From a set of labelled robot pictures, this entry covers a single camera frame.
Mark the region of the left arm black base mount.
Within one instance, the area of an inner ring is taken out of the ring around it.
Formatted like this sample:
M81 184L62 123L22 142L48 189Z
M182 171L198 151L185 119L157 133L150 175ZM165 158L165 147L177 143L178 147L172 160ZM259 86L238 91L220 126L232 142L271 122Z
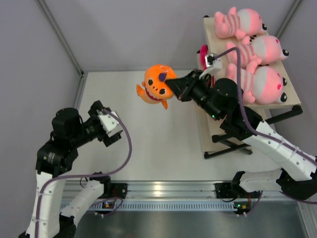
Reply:
M112 198L112 197L119 197L125 199L128 191L128 184L127 183L120 183L120 182L110 182L104 185L104 192L99 197L100 199Z

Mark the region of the small pink striped plush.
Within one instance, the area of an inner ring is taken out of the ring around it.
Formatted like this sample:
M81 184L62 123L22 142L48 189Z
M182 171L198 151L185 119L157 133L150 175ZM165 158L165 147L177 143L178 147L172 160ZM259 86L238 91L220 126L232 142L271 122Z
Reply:
M258 66L252 61L245 69L241 69L240 73L244 103L267 105L287 101L288 96L284 92L287 80L274 68Z

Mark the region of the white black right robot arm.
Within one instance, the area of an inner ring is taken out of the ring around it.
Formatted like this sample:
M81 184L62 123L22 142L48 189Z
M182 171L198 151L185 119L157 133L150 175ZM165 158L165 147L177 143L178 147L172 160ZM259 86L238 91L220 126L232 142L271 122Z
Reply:
M209 87L202 71L165 80L181 102L194 101L212 119L222 120L225 138L236 138L241 147L252 146L272 159L278 169L263 172L238 171L230 188L235 196L258 191L278 191L298 201L317 193L317 158L291 144L242 102L242 89L231 79L221 78Z

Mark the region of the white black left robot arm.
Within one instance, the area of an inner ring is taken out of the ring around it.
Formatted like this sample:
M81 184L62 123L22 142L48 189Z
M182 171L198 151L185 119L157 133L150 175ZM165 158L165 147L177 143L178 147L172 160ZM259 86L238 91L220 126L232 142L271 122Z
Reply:
M82 120L76 108L59 110L52 119L53 130L49 140L38 150L36 161L36 197L31 221L21 238L72 238L78 223L96 200L117 200L110 176L123 169L127 162L110 172L87 175L71 175L78 148L98 140L106 147L121 139L127 129L118 114L101 101L95 101L89 118ZM87 184L61 209L66 180L85 178Z

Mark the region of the orange plush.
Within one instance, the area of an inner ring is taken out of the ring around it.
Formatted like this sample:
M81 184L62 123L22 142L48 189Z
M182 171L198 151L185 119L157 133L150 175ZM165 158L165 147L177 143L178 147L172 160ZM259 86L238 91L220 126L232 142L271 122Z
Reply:
M167 100L174 96L174 93L165 84L167 79L176 79L174 70L164 64L156 64L149 67L144 74L142 85L136 85L137 95L148 104L162 104L167 110Z

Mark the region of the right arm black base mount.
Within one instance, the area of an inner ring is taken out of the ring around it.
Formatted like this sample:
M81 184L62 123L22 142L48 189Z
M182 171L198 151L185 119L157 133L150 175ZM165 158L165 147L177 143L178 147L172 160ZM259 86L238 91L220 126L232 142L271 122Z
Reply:
M245 198L245 191L236 184L230 182L215 183L215 193L217 198Z

